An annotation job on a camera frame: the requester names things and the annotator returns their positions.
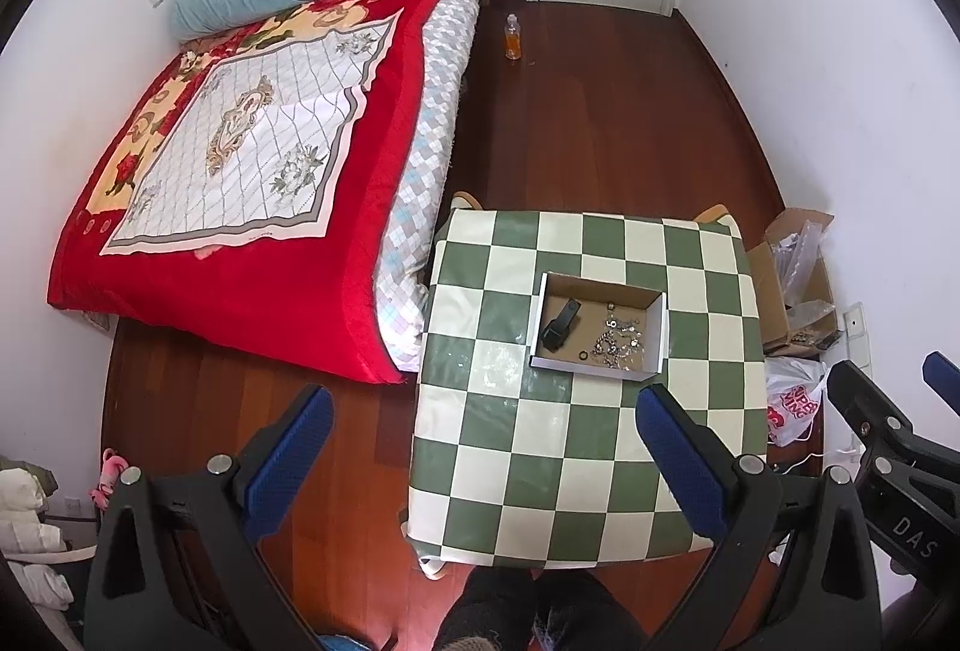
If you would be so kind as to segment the orange liquid bottle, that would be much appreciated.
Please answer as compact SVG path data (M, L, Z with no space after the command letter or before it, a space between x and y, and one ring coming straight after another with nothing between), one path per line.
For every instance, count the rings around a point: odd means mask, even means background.
M505 55L509 61L519 61L523 57L521 24L514 13L509 13L505 20Z

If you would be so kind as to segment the pink plush toy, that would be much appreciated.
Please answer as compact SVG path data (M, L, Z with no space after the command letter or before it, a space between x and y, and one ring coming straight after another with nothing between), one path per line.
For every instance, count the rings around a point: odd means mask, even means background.
M106 511L109 506L110 497L114 493L117 482L121 475L128 469L127 459L122 458L120 454L112 448L106 448L101 458L101 469L96 485L89 491L89 498L93 502L94 508L99 511Z

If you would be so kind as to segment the red white plastic bag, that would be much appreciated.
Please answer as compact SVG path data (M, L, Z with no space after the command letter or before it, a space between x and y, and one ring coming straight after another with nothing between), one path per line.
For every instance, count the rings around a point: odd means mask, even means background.
M804 440L822 407L825 365L796 357L765 360L768 443L786 448Z

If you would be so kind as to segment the black smart watch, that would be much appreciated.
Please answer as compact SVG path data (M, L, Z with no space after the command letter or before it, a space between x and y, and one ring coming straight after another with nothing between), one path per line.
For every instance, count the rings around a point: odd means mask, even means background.
M556 353L565 347L582 306L578 298L555 295L545 298L540 325L540 346L545 352Z

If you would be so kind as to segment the brown cardboard carton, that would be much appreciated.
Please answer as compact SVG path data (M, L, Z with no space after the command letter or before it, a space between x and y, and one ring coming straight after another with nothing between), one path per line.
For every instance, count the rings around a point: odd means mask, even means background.
M763 350L770 357L817 357L839 336L839 319L823 259L833 217L788 208L748 253Z

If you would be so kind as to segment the checkered mattress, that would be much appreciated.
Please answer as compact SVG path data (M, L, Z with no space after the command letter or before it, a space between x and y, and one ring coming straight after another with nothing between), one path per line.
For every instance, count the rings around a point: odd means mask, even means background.
M425 269L451 165L462 77L480 1L439 0L421 29L423 87L415 130L374 268L379 336L400 371L420 368L428 297Z

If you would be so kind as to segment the white power strip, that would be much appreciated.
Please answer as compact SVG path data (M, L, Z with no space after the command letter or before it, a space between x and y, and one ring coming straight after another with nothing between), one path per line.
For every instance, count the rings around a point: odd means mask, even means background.
M869 339L869 331L867 331L861 303L854 303L850 308L843 311L843 326L848 358L857 368L867 375L871 375L871 339Z

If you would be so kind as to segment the red floral blanket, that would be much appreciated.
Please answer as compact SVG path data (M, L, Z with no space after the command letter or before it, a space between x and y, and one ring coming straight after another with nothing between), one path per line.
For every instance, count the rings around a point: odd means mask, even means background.
M438 1L309 1L174 58L65 220L50 306L402 380L374 268Z

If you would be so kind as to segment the green checkered tablecloth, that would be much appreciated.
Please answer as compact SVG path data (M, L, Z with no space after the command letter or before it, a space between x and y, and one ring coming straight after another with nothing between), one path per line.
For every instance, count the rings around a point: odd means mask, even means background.
M400 525L449 563L592 568L703 547L635 427L635 381L532 365L551 272L665 300L661 381L734 453L766 449L757 297L739 225L471 211L434 245Z

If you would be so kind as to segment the open cardboard box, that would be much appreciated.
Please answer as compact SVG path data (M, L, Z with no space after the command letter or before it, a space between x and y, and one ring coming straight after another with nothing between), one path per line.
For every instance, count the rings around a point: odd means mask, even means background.
M540 346L544 300L550 295L583 303L568 342L556 353ZM540 277L532 319L532 368L641 383L661 373L667 349L667 293L558 272Z

